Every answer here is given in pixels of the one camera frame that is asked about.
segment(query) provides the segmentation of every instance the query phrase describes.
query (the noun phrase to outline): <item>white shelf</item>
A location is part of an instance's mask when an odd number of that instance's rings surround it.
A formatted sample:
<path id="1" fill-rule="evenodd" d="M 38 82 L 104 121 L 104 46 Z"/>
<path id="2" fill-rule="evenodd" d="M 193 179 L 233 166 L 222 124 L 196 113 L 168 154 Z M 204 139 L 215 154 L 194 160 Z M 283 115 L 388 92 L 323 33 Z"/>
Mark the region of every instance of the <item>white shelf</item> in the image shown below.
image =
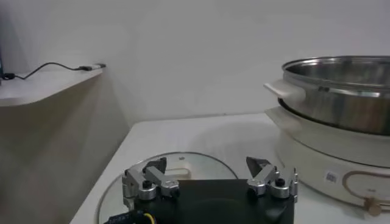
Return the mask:
<path id="1" fill-rule="evenodd" d="M 101 69 L 88 72 L 49 71 L 37 72 L 26 80 L 3 80 L 0 86 L 0 107 L 38 102 L 100 74 Z"/>

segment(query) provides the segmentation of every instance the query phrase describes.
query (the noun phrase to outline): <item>pot rim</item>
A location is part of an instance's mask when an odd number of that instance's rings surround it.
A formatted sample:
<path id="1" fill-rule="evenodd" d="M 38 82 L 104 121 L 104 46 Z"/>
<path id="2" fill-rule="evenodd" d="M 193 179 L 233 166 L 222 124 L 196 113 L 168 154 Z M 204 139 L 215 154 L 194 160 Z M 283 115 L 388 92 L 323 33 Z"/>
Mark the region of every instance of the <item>pot rim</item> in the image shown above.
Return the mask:
<path id="1" fill-rule="evenodd" d="M 285 75 L 291 77 L 292 79 L 300 80 L 306 83 L 314 84 L 321 87 L 329 88 L 338 88 L 338 89 L 354 89 L 358 91 L 381 91 L 381 92 L 390 92 L 390 85 L 382 84 L 364 84 L 364 83 L 355 83 L 355 82 L 343 82 L 343 81 L 334 81 L 329 79 L 321 79 L 316 77 L 308 77 L 302 74 L 294 73 L 288 69 L 296 65 L 304 65 L 309 63 L 319 63 L 319 62 L 335 62 L 339 63 L 340 61 L 359 61 L 359 62 L 383 62 L 390 64 L 390 56 L 387 55 L 343 55 L 343 56 L 327 56 L 327 57 L 309 57 L 298 60 L 289 61 L 282 65 L 282 69 Z"/>

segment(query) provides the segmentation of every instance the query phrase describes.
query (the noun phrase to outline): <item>glass lid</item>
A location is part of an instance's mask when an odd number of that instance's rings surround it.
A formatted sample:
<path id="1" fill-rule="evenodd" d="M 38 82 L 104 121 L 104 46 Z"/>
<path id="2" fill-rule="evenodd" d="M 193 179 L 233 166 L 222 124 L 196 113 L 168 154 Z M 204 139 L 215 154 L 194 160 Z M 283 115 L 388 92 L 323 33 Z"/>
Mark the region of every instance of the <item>glass lid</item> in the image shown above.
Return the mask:
<path id="1" fill-rule="evenodd" d="M 208 155 L 194 152 L 173 152 L 151 157 L 134 166 L 139 172 L 152 160 L 166 158 L 165 175 L 176 180 L 237 179 L 236 173 L 222 161 Z M 105 223 L 113 215 L 127 212 L 122 199 L 121 174 L 116 177 L 102 196 L 97 208 L 97 222 Z"/>

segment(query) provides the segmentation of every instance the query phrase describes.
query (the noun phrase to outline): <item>screw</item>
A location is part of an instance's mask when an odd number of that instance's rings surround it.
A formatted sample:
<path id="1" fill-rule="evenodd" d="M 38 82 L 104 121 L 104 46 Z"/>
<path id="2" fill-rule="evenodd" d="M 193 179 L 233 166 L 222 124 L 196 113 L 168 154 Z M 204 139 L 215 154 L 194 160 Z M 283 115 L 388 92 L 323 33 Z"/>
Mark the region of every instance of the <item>screw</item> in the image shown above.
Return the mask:
<path id="1" fill-rule="evenodd" d="M 277 187 L 283 187 L 286 184 L 286 181 L 282 178 L 278 178 L 275 180 L 275 185 Z"/>
<path id="2" fill-rule="evenodd" d="M 144 180 L 142 182 L 142 188 L 143 189 L 150 189 L 150 188 L 152 188 L 152 185 L 153 185 L 153 183 L 151 181 L 149 181 L 149 180 Z"/>

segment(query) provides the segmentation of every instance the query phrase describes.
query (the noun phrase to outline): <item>stainless steel pot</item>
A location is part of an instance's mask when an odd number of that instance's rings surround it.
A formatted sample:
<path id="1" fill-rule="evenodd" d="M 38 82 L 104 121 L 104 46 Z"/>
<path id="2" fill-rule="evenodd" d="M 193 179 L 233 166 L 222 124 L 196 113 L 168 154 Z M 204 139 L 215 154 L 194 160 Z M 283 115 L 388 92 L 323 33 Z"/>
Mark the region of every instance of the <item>stainless steel pot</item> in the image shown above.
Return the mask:
<path id="1" fill-rule="evenodd" d="M 312 121 L 390 135 L 390 57 L 340 56 L 291 61 L 264 86 L 282 106 Z"/>

